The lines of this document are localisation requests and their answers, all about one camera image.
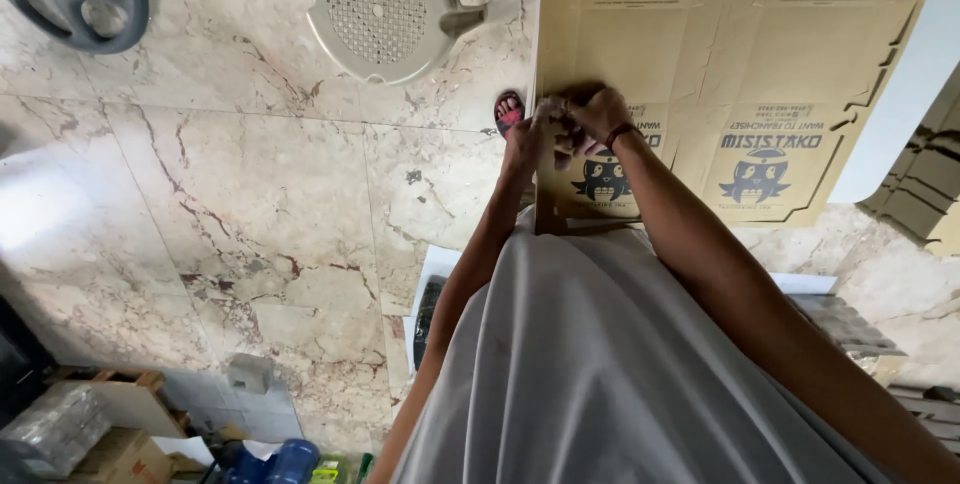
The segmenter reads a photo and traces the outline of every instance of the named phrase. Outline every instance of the foot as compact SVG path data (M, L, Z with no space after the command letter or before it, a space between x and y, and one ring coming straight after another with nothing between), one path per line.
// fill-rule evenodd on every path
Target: foot
M520 95L513 90L501 94L493 106L493 118L496 120L496 130L506 139L510 128L523 120L523 101Z

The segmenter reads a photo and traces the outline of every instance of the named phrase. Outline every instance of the blue object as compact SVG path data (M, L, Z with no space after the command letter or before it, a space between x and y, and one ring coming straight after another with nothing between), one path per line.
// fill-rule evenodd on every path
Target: blue object
M276 461L264 484L306 484L320 461L320 450L313 442L287 439L270 459Z
M250 454L246 448L241 446L237 450L233 466L223 476L223 482L226 484L263 484L267 471L267 462L254 457L254 454Z

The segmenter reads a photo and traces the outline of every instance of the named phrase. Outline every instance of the flattened cardboard box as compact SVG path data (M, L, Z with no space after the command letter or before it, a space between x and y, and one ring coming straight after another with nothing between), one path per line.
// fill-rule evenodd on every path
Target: flattened cardboard box
M614 86L656 155L725 222L813 225L923 3L540 0L535 94ZM637 218L613 154L554 171L554 133L537 216Z

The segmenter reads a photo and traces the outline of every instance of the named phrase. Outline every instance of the green object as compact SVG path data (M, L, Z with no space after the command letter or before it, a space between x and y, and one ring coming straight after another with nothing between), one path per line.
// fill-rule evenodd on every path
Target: green object
M367 452L363 455L363 458L360 460L360 468L357 469L357 480L354 484L364 484L367 481L367 477L370 476L370 471L374 468L374 454Z
M308 484L347 484L351 462L341 454L323 454L313 469Z

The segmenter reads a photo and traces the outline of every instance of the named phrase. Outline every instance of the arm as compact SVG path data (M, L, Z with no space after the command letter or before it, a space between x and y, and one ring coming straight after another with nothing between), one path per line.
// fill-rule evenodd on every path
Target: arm
M516 124L510 130L503 167L493 195L466 244L463 255L450 272L450 277L439 294L430 322L430 332L427 334L426 350L414 385L393 420L390 435L383 444L369 484L390 482L417 419L440 375L450 340L467 301L490 282L494 275L500 251L517 222L521 195L533 178L543 144L540 126L533 126L529 119Z
M577 123L599 141L630 122L626 107L609 107L623 105L611 90L597 95L607 108L591 108L595 97L573 110ZM657 159L639 132L618 135L613 152L657 257L744 355L899 477L960 482L957 458L793 307L750 251Z

